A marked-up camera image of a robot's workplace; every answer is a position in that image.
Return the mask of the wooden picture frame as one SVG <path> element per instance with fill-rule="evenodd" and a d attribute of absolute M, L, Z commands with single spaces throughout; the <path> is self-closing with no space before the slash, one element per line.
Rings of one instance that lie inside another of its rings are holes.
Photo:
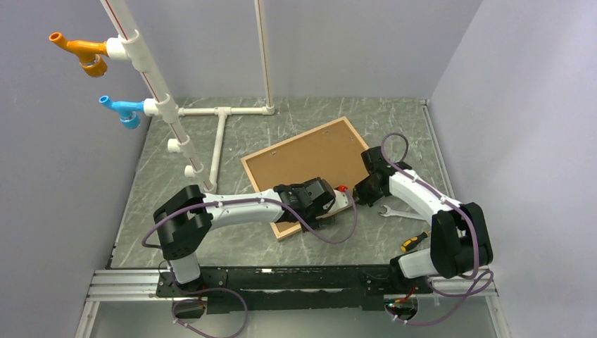
<path fill-rule="evenodd" d="M 333 188 L 352 189 L 367 176 L 361 157 L 367 149 L 349 119 L 342 117 L 247 155 L 241 162 L 257 192 L 315 177 Z"/>

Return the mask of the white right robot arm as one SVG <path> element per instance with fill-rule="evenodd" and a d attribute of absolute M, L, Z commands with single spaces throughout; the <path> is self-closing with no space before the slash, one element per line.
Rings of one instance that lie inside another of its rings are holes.
<path fill-rule="evenodd" d="M 431 227 L 430 247 L 390 260 L 388 283 L 396 292 L 422 284 L 431 275 L 446 279 L 488 265 L 494 258 L 483 210 L 463 204 L 425 182 L 404 162 L 390 163 L 376 146 L 361 154 L 367 177 L 353 188 L 359 204 L 372 206 L 382 197 L 406 202 Z"/>

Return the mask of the black yellow screwdriver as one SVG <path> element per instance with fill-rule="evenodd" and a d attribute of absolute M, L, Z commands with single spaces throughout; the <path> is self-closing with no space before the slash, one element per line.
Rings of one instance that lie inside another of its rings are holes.
<path fill-rule="evenodd" d="M 430 232 L 428 231 L 424 231 L 421 232 L 420 234 L 411 237 L 407 240 L 405 240 L 402 245 L 400 246 L 400 249 L 402 250 L 402 252 L 409 252 L 412 251 L 413 249 L 415 249 L 423 240 L 425 240 L 426 238 L 428 238 L 430 236 Z"/>

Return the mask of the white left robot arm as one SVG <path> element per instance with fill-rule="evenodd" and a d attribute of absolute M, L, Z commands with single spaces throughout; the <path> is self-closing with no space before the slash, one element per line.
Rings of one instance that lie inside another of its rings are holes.
<path fill-rule="evenodd" d="M 252 194 L 221 195 L 185 187 L 153 212 L 157 248 L 172 269 L 172 285 L 191 296 L 205 288 L 196 250 L 211 230 L 247 223 L 299 223 L 305 231 L 349 205 L 346 193 L 324 179 L 279 184 Z"/>

